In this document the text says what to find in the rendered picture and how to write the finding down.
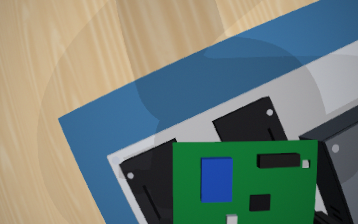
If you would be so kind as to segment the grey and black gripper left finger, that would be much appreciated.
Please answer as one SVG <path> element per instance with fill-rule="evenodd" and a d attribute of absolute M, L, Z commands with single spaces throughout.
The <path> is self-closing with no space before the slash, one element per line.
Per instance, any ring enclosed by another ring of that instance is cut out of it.
<path fill-rule="evenodd" d="M 170 221 L 170 218 L 160 218 L 159 224 L 173 224 L 173 221 Z"/>

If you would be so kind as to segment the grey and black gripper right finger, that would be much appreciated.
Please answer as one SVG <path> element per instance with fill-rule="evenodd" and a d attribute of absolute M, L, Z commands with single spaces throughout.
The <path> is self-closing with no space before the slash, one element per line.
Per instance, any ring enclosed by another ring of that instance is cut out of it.
<path fill-rule="evenodd" d="M 315 211 L 313 224 L 340 224 L 340 223 L 322 211 Z"/>

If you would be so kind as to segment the green circuit board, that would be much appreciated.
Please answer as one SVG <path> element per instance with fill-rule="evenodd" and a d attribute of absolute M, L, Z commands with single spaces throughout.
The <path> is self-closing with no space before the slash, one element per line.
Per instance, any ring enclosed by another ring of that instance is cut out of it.
<path fill-rule="evenodd" d="M 313 224 L 317 152 L 318 140 L 173 142 L 173 224 Z"/>

